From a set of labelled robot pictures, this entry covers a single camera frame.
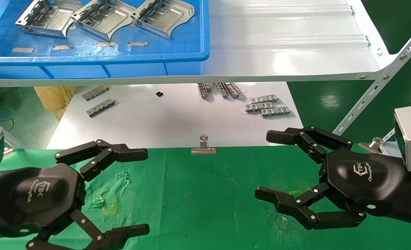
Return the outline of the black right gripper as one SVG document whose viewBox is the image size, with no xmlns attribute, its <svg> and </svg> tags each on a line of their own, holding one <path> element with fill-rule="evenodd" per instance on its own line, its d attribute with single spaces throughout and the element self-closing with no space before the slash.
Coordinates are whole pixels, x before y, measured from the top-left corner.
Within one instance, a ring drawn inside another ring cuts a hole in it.
<svg viewBox="0 0 411 250">
<path fill-rule="evenodd" d="M 305 229 L 358 227 L 365 213 L 411 223 L 411 172 L 401 158 L 353 152 L 353 142 L 315 126 L 269 130 L 266 141 L 297 145 L 317 164 L 326 159 L 328 184 L 320 183 L 297 198 L 261 186 L 255 190 L 255 198 L 272 203 L 279 214 L 294 217 Z M 346 210 L 310 210 L 326 196 Z"/>
</svg>

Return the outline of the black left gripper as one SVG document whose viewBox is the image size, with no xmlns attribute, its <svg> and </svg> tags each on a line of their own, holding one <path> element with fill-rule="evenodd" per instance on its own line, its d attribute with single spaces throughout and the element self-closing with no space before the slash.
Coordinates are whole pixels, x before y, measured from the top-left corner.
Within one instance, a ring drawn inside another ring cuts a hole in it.
<svg viewBox="0 0 411 250">
<path fill-rule="evenodd" d="M 129 149 L 126 144 L 96 140 L 60 151 L 55 159 L 58 164 L 49 168 L 0 171 L 0 238 L 39 233 L 26 244 L 26 249 L 70 250 L 48 240 L 74 221 L 92 239 L 85 250 L 121 250 L 130 238 L 149 234 L 148 224 L 102 233 L 80 211 L 86 194 L 84 181 L 92 181 L 116 161 L 147 160 L 147 149 Z M 80 174 L 70 166 L 88 159 Z"/>
</svg>

